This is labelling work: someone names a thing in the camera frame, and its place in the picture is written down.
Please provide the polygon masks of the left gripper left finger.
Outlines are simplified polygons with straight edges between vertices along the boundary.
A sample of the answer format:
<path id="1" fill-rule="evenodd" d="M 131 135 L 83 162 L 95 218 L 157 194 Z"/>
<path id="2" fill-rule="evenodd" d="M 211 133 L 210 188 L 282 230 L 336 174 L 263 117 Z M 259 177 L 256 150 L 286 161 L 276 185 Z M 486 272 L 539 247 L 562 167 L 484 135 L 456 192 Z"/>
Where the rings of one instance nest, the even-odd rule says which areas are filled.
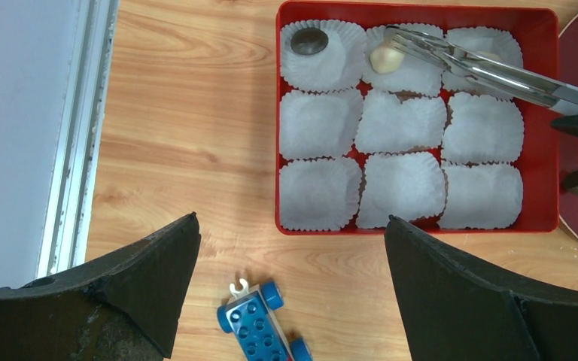
<path id="1" fill-rule="evenodd" d="M 25 286 L 0 288 L 0 360 L 162 360 L 199 254 L 195 213 Z"/>

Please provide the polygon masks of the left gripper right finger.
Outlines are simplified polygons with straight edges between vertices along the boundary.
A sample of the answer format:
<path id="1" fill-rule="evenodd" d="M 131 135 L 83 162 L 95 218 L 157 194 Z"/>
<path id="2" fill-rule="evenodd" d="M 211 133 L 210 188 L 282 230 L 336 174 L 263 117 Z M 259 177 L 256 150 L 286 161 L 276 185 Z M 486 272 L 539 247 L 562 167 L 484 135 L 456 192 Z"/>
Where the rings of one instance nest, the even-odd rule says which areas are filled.
<path id="1" fill-rule="evenodd" d="M 414 360 L 578 360 L 578 291 L 501 268 L 395 216 L 385 249 Z"/>

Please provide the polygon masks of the metal tongs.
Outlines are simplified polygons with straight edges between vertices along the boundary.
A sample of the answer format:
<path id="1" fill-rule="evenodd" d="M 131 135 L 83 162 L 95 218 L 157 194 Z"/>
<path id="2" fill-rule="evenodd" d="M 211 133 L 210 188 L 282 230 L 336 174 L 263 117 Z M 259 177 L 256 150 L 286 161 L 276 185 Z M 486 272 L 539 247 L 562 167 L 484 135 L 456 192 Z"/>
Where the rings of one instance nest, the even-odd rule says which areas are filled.
<path id="1" fill-rule="evenodd" d="M 564 116 L 578 115 L 578 86 L 465 50 L 424 32 L 389 25 L 384 38 L 407 55 L 498 93 Z"/>

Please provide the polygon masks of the red chocolate box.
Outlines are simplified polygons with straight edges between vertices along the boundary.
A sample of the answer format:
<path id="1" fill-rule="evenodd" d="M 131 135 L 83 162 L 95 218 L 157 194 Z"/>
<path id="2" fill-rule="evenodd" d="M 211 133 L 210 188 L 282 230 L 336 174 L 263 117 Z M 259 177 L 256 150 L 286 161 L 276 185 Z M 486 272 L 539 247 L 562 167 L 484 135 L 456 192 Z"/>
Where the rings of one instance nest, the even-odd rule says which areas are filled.
<path id="1" fill-rule="evenodd" d="M 275 18 L 276 50 L 281 28 L 301 20 L 343 20 L 368 29 L 387 23 L 428 23 L 443 30 L 489 26 L 507 30 L 519 42 L 524 67 L 557 78 L 559 19 L 548 8 L 430 5 L 378 2 L 285 1 Z M 554 112 L 528 102 L 516 104 L 525 120 L 522 153 L 513 165 L 521 173 L 522 210 L 506 233 L 544 233 L 559 224 L 559 134 L 551 128 Z"/>

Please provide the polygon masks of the white chocolate piece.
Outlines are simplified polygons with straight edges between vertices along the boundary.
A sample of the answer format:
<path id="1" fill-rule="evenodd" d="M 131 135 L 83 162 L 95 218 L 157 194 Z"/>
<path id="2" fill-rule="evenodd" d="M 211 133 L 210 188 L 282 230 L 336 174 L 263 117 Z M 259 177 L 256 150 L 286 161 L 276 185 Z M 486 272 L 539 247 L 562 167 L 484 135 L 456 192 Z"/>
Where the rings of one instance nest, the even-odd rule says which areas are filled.
<path id="1" fill-rule="evenodd" d="M 400 68 L 405 57 L 405 53 L 389 45 L 380 44 L 370 53 L 369 61 L 375 73 L 389 74 Z"/>

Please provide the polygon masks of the dark oval chocolate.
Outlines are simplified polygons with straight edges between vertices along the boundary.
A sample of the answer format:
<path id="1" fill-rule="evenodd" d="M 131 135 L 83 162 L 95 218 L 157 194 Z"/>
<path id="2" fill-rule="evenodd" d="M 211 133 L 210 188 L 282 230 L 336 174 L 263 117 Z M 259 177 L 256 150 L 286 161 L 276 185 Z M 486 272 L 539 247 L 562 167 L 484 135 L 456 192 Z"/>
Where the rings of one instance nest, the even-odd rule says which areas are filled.
<path id="1" fill-rule="evenodd" d="M 314 27 L 300 29 L 290 39 L 291 50 L 301 56 L 314 56 L 321 53 L 328 44 L 328 35 Z"/>

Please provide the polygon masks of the white heart chocolate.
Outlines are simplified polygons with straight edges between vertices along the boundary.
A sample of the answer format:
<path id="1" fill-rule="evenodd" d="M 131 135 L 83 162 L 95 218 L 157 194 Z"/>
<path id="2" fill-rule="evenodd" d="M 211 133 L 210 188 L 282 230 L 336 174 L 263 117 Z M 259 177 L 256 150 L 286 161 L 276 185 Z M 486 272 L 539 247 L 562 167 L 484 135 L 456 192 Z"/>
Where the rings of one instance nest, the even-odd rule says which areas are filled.
<path id="1" fill-rule="evenodd" d="M 502 61 L 502 59 L 497 54 L 494 54 L 494 53 L 489 53 L 489 52 L 485 52 L 485 51 L 478 51 L 478 52 L 476 52 L 476 55 L 482 61 L 487 61 L 487 62 L 501 62 Z"/>

